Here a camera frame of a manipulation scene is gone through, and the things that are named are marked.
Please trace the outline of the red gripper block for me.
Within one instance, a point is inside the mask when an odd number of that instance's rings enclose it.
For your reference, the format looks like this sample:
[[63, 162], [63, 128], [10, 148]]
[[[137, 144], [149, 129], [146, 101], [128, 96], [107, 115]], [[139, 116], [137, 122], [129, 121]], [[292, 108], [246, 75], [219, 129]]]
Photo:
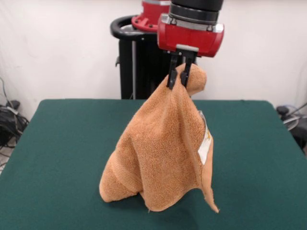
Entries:
[[[162, 50], [183, 51], [185, 67], [180, 74], [181, 84], [187, 86], [191, 65], [195, 62], [195, 52], [199, 57], [214, 57], [224, 38], [224, 25], [216, 24], [211, 31], [189, 29], [174, 24], [159, 23], [158, 46]], [[167, 87], [172, 90], [177, 77], [178, 53], [171, 53]]]

